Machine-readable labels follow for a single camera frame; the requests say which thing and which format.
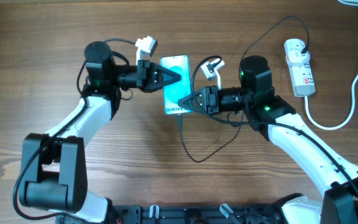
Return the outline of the blue Galaxy S25 smartphone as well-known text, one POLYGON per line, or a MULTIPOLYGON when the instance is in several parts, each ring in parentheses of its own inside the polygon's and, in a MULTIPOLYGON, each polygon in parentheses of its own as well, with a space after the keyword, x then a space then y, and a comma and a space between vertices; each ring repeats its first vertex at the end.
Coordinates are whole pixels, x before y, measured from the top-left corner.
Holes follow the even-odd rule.
POLYGON ((190 94, 190 64, 187 55, 162 57, 160 65, 181 76, 181 80, 163 88, 164 112, 166 115, 191 113, 182 108, 178 100, 190 94))

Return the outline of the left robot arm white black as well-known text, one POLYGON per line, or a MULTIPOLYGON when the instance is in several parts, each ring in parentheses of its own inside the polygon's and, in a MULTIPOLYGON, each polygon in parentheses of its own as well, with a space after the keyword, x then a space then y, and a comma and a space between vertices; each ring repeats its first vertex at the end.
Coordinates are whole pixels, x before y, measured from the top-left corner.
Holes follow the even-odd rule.
POLYGON ((179 74, 150 61, 157 41, 150 36, 134 42, 136 61, 115 63, 118 52, 107 41, 90 43, 81 69, 88 72, 78 85, 78 106, 57 126, 43 134, 29 134, 23 142, 21 171, 12 193, 15 212, 22 208, 45 210, 60 222, 121 223, 112 201, 88 189, 85 147, 109 123, 122 100, 122 92, 161 90, 180 81, 179 74))

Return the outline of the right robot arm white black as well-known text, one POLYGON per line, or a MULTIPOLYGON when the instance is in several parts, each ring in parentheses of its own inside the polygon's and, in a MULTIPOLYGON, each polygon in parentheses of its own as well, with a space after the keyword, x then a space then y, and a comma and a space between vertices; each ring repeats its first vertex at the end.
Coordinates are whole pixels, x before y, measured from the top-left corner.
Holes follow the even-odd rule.
POLYGON ((223 112, 243 112, 249 125, 285 151, 309 176, 322 195, 310 200, 293 194, 280 212, 285 223, 358 223, 358 166, 345 160, 307 127, 301 116, 272 85, 272 72, 261 56, 250 56, 239 65, 239 87, 220 85, 194 89, 195 76, 185 82, 188 96, 178 104, 211 119, 223 112))

